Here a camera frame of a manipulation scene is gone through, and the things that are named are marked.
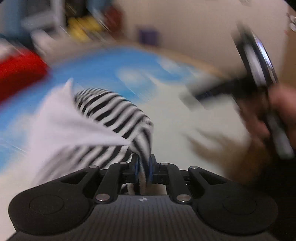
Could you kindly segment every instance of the zebra striped cloth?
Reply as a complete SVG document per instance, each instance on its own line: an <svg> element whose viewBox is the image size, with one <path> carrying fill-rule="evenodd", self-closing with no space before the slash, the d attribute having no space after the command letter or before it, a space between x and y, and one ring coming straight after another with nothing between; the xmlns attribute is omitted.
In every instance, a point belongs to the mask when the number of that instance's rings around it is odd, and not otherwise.
<svg viewBox="0 0 296 241"><path fill-rule="evenodd" d="M63 147L43 166L37 183L48 182L90 165L104 169L113 163L129 161L133 153L140 157L140 185L145 183L149 177L153 131L153 124L145 113L118 93L98 88L89 88L77 93L74 96L73 108L75 107L84 118L104 125L108 130L126 139L130 145Z"/></svg>

